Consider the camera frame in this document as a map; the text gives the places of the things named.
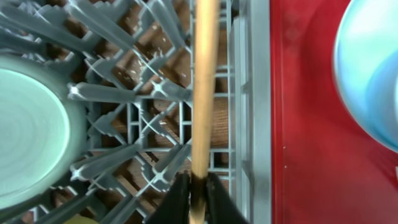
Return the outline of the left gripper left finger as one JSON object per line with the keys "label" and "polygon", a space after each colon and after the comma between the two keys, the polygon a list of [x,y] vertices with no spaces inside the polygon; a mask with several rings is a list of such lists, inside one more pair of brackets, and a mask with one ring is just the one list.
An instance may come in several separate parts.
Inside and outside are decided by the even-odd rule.
{"label": "left gripper left finger", "polygon": [[146,224],[188,224],[190,176],[180,174]]}

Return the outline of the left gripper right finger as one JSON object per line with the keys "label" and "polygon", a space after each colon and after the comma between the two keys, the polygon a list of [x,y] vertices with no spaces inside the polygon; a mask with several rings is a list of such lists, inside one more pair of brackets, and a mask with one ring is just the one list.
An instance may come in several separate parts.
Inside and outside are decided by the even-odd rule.
{"label": "left gripper right finger", "polygon": [[248,224],[216,174],[206,178],[205,199],[209,224]]}

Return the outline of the yellow cup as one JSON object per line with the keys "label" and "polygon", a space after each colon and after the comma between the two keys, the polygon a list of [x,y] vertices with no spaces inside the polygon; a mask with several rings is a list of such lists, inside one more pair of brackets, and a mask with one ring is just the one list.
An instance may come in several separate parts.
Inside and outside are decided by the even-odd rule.
{"label": "yellow cup", "polygon": [[88,217],[75,215],[74,217],[71,217],[69,220],[65,221],[63,224],[98,224],[98,222]]}

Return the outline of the green bowl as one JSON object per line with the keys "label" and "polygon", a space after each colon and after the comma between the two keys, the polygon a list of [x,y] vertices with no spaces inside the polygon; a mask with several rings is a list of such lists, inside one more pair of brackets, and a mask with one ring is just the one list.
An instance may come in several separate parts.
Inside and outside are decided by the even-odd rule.
{"label": "green bowl", "polygon": [[80,156],[86,110],[68,99],[68,75],[1,56],[1,208],[44,193]]}

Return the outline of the wooden chopstick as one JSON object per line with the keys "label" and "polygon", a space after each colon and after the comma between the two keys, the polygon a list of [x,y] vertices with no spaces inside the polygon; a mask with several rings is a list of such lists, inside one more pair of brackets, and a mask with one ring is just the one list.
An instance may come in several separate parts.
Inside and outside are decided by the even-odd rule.
{"label": "wooden chopstick", "polygon": [[205,222],[205,180],[210,160],[219,10],[220,3],[215,0],[199,0],[195,9],[190,224]]}

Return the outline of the light blue bowl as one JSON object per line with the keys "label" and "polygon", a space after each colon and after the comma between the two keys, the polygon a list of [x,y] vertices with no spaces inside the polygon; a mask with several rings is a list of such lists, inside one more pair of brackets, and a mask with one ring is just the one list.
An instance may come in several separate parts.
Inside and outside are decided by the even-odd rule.
{"label": "light blue bowl", "polygon": [[333,71],[350,115],[397,151],[397,1],[351,1],[333,47]]}

